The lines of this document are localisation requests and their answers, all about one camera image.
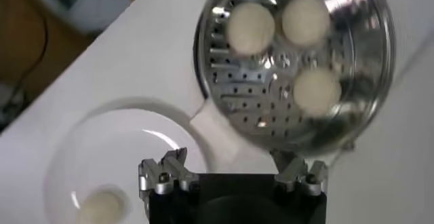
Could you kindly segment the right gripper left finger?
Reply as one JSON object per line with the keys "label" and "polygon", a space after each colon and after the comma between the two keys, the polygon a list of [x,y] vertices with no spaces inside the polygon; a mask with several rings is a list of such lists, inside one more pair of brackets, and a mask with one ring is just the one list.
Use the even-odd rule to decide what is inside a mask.
{"label": "right gripper left finger", "polygon": [[199,175],[184,167],[187,148],[168,151],[159,162],[142,160],[138,165],[139,197],[147,198],[151,193],[166,195],[173,192],[175,184],[183,191],[199,181]]}

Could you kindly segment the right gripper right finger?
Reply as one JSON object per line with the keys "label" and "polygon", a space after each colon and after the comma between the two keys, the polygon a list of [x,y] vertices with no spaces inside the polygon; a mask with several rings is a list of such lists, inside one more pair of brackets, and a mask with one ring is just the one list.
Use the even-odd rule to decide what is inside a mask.
{"label": "right gripper right finger", "polygon": [[328,167],[325,162],[314,160],[308,165],[305,159],[295,153],[276,149],[270,154],[279,172],[275,175],[275,181],[283,185],[286,192],[293,192],[299,187],[309,196],[327,193]]}

